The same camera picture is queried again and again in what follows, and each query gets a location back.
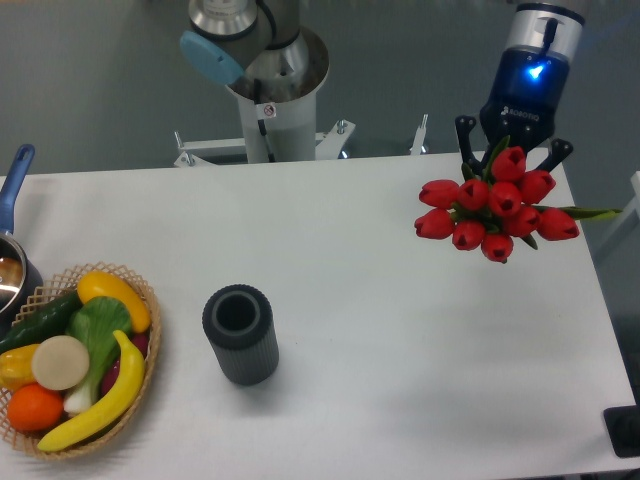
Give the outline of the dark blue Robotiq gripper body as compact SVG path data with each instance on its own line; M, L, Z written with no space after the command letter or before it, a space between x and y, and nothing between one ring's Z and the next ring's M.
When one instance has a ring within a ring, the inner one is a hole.
M559 58L505 50L479 115L488 142L495 145L509 137L510 146L530 151L551 138L569 71Z

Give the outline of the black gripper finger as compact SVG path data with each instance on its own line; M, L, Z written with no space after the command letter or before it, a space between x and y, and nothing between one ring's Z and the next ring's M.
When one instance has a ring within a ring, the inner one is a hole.
M462 162L470 167L473 173L481 173L481 162L475 157L470 140L470 134L477 126L476 118L469 115L457 116L454 126Z
M573 153L573 144L568 140L555 138L549 143L546 158L535 168L535 171L550 173Z

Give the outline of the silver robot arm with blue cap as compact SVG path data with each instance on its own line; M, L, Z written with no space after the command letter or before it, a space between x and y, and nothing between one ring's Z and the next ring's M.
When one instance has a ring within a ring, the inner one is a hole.
M464 165L480 173L470 136L480 128L487 153L506 142L548 145L541 167L573 150L555 136L555 115L585 23L584 1L521 1L492 89L476 115L455 121ZM329 71L325 44L300 23L295 1L193 1L180 49L191 67L235 96L243 129L237 145L251 163L338 159L354 131L341 120L316 129L316 95Z

